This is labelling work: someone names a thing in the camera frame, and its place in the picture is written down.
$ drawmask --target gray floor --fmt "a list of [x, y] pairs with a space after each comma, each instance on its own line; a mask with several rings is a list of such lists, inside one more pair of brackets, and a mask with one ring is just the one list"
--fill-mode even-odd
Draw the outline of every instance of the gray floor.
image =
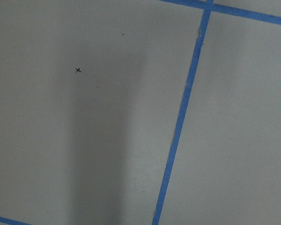
[[[0, 1], [0, 216], [151, 224], [201, 16]], [[281, 26], [211, 14], [160, 224], [281, 225]]]

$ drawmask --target gray surface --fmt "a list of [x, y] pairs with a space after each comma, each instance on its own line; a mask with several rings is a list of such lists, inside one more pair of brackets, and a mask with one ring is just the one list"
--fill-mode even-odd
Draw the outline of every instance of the gray surface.
[[281, 0], [214, 0], [214, 3], [281, 16]]
[[281, 26], [212, 13], [161, 225], [281, 225]]
[[201, 14], [0, 1], [0, 216], [151, 223]]

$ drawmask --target blue line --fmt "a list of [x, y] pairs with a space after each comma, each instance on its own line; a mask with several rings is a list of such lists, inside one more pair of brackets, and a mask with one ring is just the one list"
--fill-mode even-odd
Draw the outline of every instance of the blue line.
[[214, 4], [212, 11], [281, 25], [281, 17], [279, 16], [258, 13], [250, 10]]
[[[179, 4], [179, 5], [183, 5], [183, 6], [191, 6], [194, 8], [201, 8], [201, 9], [203, 9], [205, 6], [205, 2], [200, 1], [200, 0], [161, 0], [161, 1]], [[250, 11], [250, 10], [246, 10], [246, 9], [240, 9], [240, 8], [235, 8], [235, 7], [214, 4], [211, 11], [281, 25], [280, 16], [274, 16], [274, 15], [269, 15], [269, 14], [265, 14], [265, 13], [258, 13], [258, 12], [254, 12], [254, 11]]]
[[160, 215], [161, 215], [161, 212], [163, 209], [163, 203], [164, 203], [165, 195], [166, 195], [169, 181], [170, 181], [170, 174], [172, 172], [175, 155], [177, 152], [177, 147], [178, 147], [178, 143], [179, 143], [179, 139], [180, 139], [180, 135], [181, 135], [181, 131], [182, 131], [183, 122], [185, 119], [187, 105], [188, 105], [189, 98], [190, 98], [191, 91], [192, 91], [192, 85], [193, 85], [193, 81], [194, 81], [194, 78], [196, 75], [201, 47], [204, 42], [204, 37], [206, 34], [213, 1], [214, 0], [207, 0], [204, 11], [203, 11], [203, 16], [202, 16], [201, 24], [200, 24], [200, 35], [196, 41], [196, 45], [193, 50], [192, 62], [191, 62], [190, 69], [188, 71], [186, 86], [185, 86], [185, 89], [183, 92], [183, 97], [182, 97], [179, 114], [178, 114], [178, 118], [177, 118], [177, 122], [176, 122], [174, 139], [173, 139], [172, 145], [170, 147], [168, 161], [167, 161], [166, 167], [164, 169], [163, 181], [162, 181], [162, 184], [160, 187], [160, 192], [159, 192], [159, 196], [158, 196], [158, 200], [157, 200], [157, 204], [156, 204], [156, 210], [155, 210], [155, 215], [153, 217], [152, 225], [159, 224]]
[[0, 217], [0, 223], [9, 224], [9, 225], [30, 225], [30, 224], [26, 224], [23, 222], [19, 222], [19, 221], [12, 220], [12, 219], [7, 219], [7, 218], [3, 218], [3, 217]]

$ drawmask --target concrete floor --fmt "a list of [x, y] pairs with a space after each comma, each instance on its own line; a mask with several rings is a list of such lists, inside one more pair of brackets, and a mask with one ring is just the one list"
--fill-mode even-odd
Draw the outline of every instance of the concrete floor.
[[[0, 216], [151, 224], [201, 16], [0, 1]], [[212, 12], [160, 224], [281, 225], [281, 26]]]

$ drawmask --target blue tape strip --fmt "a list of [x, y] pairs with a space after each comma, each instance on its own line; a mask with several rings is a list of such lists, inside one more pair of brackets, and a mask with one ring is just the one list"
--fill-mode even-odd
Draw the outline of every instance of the blue tape strip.
[[[200, 0], [161, 0], [161, 1], [170, 2], [183, 6], [191, 6], [194, 8], [204, 8], [205, 5], [205, 2]], [[211, 11], [281, 25], [280, 16], [258, 13], [250, 10], [234, 8], [234, 7], [229, 7], [219, 4], [214, 4]]]
[[31, 224], [26, 224], [23, 222], [19, 222], [19, 221], [12, 220], [12, 219], [7, 219], [7, 218], [3, 218], [3, 217], [0, 217], [0, 223], [10, 224], [10, 225], [31, 225]]
[[279, 16], [258, 13], [250, 10], [214, 4], [212, 11], [281, 25], [281, 17]]
[[170, 181], [170, 174], [172, 172], [175, 155], [177, 152], [177, 147], [178, 147], [178, 143], [179, 143], [179, 139], [180, 139], [180, 135], [181, 135], [181, 131], [182, 131], [182, 126], [183, 126], [183, 122], [185, 119], [186, 109], [187, 109], [187, 105], [188, 105], [189, 98], [191, 95], [192, 85], [193, 85], [193, 81], [194, 81], [194, 78], [196, 75], [201, 47], [204, 42], [204, 37], [205, 37], [206, 30], [207, 30], [207, 25], [208, 25], [213, 1], [214, 0], [207, 0], [204, 11], [203, 11], [203, 16], [202, 16], [201, 24], [200, 24], [200, 35], [196, 41], [196, 45], [193, 50], [192, 62], [191, 62], [190, 69], [188, 71], [186, 86], [185, 86], [185, 89], [183, 92], [183, 97], [182, 97], [179, 114], [178, 114], [178, 118], [177, 118], [177, 122], [176, 122], [174, 139], [173, 139], [172, 145], [170, 147], [168, 161], [167, 161], [167, 164], [166, 164], [166, 167], [164, 170], [163, 181], [162, 181], [162, 184], [160, 187], [160, 192], [159, 192], [159, 196], [158, 196], [158, 200], [157, 200], [157, 204], [156, 204], [156, 210], [155, 210], [155, 215], [153, 217], [152, 225], [159, 224], [160, 215], [161, 215], [161, 212], [163, 209], [163, 203], [164, 203], [165, 195], [166, 195], [169, 181]]

